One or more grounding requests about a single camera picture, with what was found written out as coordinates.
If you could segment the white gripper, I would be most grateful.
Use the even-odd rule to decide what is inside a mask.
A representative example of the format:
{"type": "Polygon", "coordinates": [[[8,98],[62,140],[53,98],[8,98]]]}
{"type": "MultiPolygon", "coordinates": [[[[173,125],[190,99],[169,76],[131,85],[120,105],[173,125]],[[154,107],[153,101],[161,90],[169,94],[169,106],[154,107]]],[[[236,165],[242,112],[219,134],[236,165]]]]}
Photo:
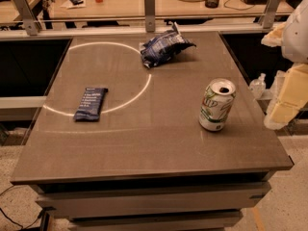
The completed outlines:
{"type": "MultiPolygon", "coordinates": [[[[261,43],[281,46],[282,55],[293,63],[308,63],[308,0],[302,0],[286,23],[267,33],[261,43]]],[[[269,103],[264,124],[272,130],[286,126],[308,103],[308,64],[294,64],[284,74],[278,95],[269,103]]]]}

